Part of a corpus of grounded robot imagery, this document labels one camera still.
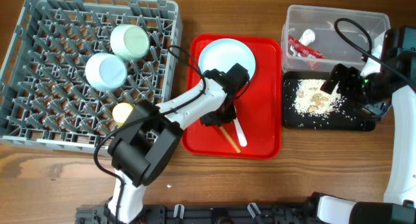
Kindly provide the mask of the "wooden chopstick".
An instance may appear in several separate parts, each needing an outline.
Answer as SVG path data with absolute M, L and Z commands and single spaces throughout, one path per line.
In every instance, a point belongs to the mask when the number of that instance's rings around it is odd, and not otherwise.
M 220 126 L 219 129 L 220 129 L 221 133 L 226 137 L 226 140 L 234 148 L 234 150 L 236 151 L 236 153 L 238 153 L 238 154 L 241 153 L 241 150 L 240 150 L 239 146 L 235 143 L 235 141 L 230 136 L 230 134 L 227 132 L 227 130 L 223 126 Z

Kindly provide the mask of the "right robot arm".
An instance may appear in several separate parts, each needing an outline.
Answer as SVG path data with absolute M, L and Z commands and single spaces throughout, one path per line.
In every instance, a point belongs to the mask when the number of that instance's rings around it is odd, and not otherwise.
M 324 223 L 414 223 L 415 27 L 386 31 L 380 58 L 351 46 L 379 63 L 380 71 L 361 77 L 357 69 L 338 64 L 321 89 L 336 91 L 362 106 L 390 100 L 395 117 L 391 174 L 381 203 L 313 194 L 314 217 Z

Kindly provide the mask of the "mint green bowl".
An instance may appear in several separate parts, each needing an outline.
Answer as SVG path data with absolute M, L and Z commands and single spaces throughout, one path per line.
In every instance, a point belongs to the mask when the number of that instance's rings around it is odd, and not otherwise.
M 150 39 L 141 27 L 123 24 L 115 27 L 111 32 L 110 48 L 125 62 L 140 60 L 150 49 Z

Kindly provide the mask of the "large pale blue plate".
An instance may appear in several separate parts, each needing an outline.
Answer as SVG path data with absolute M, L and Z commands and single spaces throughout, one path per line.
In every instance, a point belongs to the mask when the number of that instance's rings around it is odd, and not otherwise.
M 203 48 L 198 59 L 202 73 L 212 69 L 227 73 L 236 63 L 245 68 L 252 79 L 256 69 L 254 54 L 246 44 L 231 38 L 209 43 Z

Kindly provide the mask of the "white paper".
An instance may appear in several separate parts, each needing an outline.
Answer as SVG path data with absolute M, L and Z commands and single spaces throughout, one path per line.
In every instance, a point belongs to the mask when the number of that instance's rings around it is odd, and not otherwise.
M 311 29 L 306 29 L 298 41 L 302 45 L 308 46 L 310 43 L 315 41 L 315 32 Z M 291 46 L 290 50 L 293 52 L 294 56 L 301 56 L 301 54 L 299 54 L 293 46 Z

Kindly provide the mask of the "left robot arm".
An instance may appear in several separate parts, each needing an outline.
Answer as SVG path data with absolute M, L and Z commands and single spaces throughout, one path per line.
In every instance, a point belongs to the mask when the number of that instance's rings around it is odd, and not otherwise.
M 130 223 L 141 213 L 146 187 L 165 169 L 189 126 L 199 121 L 220 127 L 235 119 L 233 101 L 249 80 L 240 64 L 226 72 L 207 70 L 175 99 L 157 105 L 141 101 L 134 107 L 108 148 L 118 179 L 107 203 L 113 223 Z

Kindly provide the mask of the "rice and nut scraps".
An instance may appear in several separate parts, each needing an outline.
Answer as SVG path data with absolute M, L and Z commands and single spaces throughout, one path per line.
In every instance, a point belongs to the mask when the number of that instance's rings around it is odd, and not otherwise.
M 300 81 L 295 99 L 295 110 L 300 114 L 323 116 L 337 110 L 346 101 L 341 94 L 328 94 L 320 88 L 324 81 L 309 79 Z

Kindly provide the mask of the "yellow plastic cup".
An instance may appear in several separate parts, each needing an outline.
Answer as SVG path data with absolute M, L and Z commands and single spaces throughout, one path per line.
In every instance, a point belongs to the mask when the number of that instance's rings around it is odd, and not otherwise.
M 112 118 L 117 126 L 121 127 L 130 113 L 133 111 L 133 106 L 128 103 L 119 103 L 112 109 Z

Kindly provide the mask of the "white plastic fork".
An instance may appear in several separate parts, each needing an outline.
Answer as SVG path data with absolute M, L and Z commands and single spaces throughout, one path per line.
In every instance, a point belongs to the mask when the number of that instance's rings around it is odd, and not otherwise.
M 241 124 L 240 124 L 239 119 L 238 119 L 237 116 L 235 117 L 233 122 L 234 122 L 235 130 L 236 130 L 236 133 L 237 133 L 237 138 L 238 138 L 238 141 L 239 141 L 239 145 L 241 147 L 246 147 L 248 145 L 248 142 L 247 142 L 244 131 L 241 127 Z

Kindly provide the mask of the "pale blue small bowl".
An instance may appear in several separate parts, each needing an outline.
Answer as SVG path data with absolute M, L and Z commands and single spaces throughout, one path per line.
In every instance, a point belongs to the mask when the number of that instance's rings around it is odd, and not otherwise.
M 124 61 L 110 53 L 92 55 L 86 62 L 84 72 L 91 87 L 100 92 L 109 92 L 121 87 L 127 78 Z

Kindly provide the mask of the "red snack wrapper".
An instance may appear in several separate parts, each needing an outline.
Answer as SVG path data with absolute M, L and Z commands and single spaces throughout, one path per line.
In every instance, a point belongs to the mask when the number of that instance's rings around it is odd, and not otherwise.
M 325 59 L 325 56 L 304 44 L 296 40 L 293 36 L 289 35 L 288 43 L 290 45 L 290 50 L 293 52 L 294 56 L 300 56 L 304 58 L 316 58 L 316 59 Z

